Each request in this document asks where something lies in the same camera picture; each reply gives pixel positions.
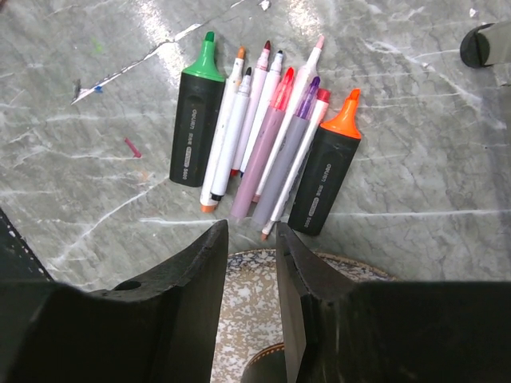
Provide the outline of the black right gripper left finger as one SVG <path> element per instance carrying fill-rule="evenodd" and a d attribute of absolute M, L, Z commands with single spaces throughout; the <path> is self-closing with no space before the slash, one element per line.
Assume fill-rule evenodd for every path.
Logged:
<path fill-rule="evenodd" d="M 188 247 L 112 295 L 151 304 L 149 382 L 208 382 L 228 258 L 228 223 L 219 220 Z"/>

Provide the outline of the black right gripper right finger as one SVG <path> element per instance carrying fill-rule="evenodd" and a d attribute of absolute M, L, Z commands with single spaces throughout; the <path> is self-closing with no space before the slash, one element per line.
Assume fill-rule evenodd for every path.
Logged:
<path fill-rule="evenodd" d="M 340 306 L 355 282 L 311 251 L 285 223 L 276 267 L 288 382 L 344 382 Z"/>

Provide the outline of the purple pen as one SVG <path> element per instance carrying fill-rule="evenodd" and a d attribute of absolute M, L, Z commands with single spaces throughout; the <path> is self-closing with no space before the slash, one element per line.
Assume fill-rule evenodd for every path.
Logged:
<path fill-rule="evenodd" d="M 295 107 L 294 112 L 291 114 L 291 119 L 282 142 L 277 145 L 275 160 L 252 215 L 252 220 L 259 227 L 265 226 L 270 219 L 276 201 L 283 189 L 300 141 L 309 125 L 311 110 L 315 105 L 319 84 L 320 77 L 315 76 L 305 93 L 301 96 L 298 106 Z"/>

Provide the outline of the pink pen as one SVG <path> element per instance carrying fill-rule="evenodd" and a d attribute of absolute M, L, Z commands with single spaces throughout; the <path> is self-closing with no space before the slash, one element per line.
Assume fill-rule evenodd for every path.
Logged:
<path fill-rule="evenodd" d="M 267 108 L 230 211 L 230 216 L 236 221 L 247 216 L 279 127 L 282 124 L 292 93 L 294 78 L 295 70 L 289 67 Z"/>

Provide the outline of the salmon capped white marker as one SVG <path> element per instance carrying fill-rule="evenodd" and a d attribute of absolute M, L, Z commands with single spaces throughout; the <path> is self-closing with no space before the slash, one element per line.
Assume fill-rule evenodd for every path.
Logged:
<path fill-rule="evenodd" d="M 212 183 L 215 177 L 216 168 L 220 158 L 221 148 L 224 143 L 228 112 L 232 107 L 234 97 L 242 81 L 246 49 L 241 46 L 238 49 L 232 72 L 226 80 L 224 93 L 220 103 L 220 111 L 216 122 L 215 134 L 209 153 L 208 164 L 204 176 L 204 182 L 200 193 L 200 208 L 204 213 L 211 213 L 216 209 L 217 202 L 211 197 Z"/>

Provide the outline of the orange and black highlighter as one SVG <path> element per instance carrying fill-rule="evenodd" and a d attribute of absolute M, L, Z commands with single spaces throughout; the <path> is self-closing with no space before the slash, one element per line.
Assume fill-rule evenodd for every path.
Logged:
<path fill-rule="evenodd" d="M 287 221 L 295 231 L 317 236 L 323 229 L 362 139 L 355 123 L 359 97 L 353 89 L 338 115 L 316 131 Z"/>

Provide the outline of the small black capped marker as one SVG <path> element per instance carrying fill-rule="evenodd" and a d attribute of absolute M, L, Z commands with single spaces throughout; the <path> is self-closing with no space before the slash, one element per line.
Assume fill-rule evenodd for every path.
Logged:
<path fill-rule="evenodd" d="M 227 190 L 236 145 L 240 137 L 251 92 L 252 68 L 248 67 L 229 112 L 224 143 L 211 187 L 212 200 L 219 203 Z"/>

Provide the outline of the red capped marker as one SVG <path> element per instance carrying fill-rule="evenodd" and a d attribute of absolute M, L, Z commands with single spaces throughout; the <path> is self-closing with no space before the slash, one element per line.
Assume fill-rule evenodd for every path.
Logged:
<path fill-rule="evenodd" d="M 307 126 L 306 131 L 303 134 L 302 140 L 300 141 L 298 150 L 295 154 L 295 158 L 292 161 L 283 189 L 280 192 L 280 195 L 276 201 L 275 208 L 271 213 L 271 217 L 261 231 L 262 240 L 267 239 L 274 224 L 279 221 L 283 214 L 284 208 L 289 199 L 289 195 L 291 194 L 291 189 L 295 184 L 295 180 L 299 174 L 299 170 L 302 166 L 307 151 L 314 138 L 316 129 L 319 127 L 321 120 L 324 118 L 324 115 L 327 112 L 330 96 L 331 93 L 328 90 L 319 88 L 314 108 L 311 110 L 311 119 L 309 125 Z"/>
<path fill-rule="evenodd" d="M 249 96 L 248 108 L 244 118 L 243 126 L 241 128 L 236 154 L 232 162 L 232 169 L 230 173 L 231 177 L 236 176 L 240 171 L 241 162 L 248 144 L 248 137 L 252 129 L 252 124 L 259 104 L 260 95 L 266 80 L 270 52 L 271 42 L 267 40 L 255 64 L 255 67 L 252 70 L 252 87 Z"/>

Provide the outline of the pink capped white marker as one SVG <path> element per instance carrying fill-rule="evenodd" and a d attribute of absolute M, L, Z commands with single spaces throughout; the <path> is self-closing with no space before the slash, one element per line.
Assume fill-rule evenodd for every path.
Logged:
<path fill-rule="evenodd" d="M 291 123 L 291 118 L 293 117 L 296 109 L 299 107 L 299 103 L 302 100 L 302 96 L 307 91 L 307 87 L 310 84 L 311 80 L 313 79 L 313 77 L 317 75 L 316 65 L 319 60 L 320 54 L 322 53 L 324 40 L 325 37 L 321 34 L 319 36 L 318 41 L 315 44 L 315 47 L 311 51 L 311 54 L 307 59 L 307 62 L 299 68 L 299 71 L 295 77 L 293 90 L 291 92 L 290 100 L 288 101 L 287 104 L 285 116 L 283 118 L 282 124 L 280 125 L 270 155 L 267 159 L 267 163 L 263 170 L 263 174 L 261 176 L 258 188 L 252 199 L 254 203 L 257 203 L 259 201 L 260 195 L 262 194 L 263 191 L 263 187 L 267 182 L 267 178 L 271 171 L 271 167 L 275 163 L 275 159 L 279 152 L 280 145 L 283 143 L 283 139 L 285 137 L 289 124 Z"/>

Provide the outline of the green and black highlighter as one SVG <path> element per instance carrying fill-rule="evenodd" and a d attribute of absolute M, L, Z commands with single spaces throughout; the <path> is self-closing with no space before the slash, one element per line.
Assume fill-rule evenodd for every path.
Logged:
<path fill-rule="evenodd" d="M 209 31 L 198 58 L 180 75 L 169 179 L 193 188 L 204 182 L 224 93 L 215 53 L 215 34 Z"/>

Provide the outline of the blue capped white marker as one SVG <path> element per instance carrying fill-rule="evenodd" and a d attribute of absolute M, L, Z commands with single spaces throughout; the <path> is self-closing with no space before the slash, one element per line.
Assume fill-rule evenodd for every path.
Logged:
<path fill-rule="evenodd" d="M 248 138 L 248 143 L 245 148 L 244 157 L 242 163 L 240 165 L 240 174 L 243 175 L 245 173 L 245 169 L 248 165 L 248 161 L 250 155 L 252 154 L 252 150 L 254 148 L 256 138 L 259 134 L 259 130 L 263 123 L 263 119 L 266 115 L 267 109 L 271 103 L 273 95 L 276 91 L 276 88 L 280 82 L 281 71 L 283 64 L 283 51 L 279 50 L 275 55 L 274 61 L 271 64 L 268 75 L 266 76 L 263 89 L 261 92 L 261 96 L 259 98 L 259 104 L 257 105 L 257 110 L 255 113 L 255 117 L 252 124 L 252 129 L 250 131 L 250 136 Z"/>

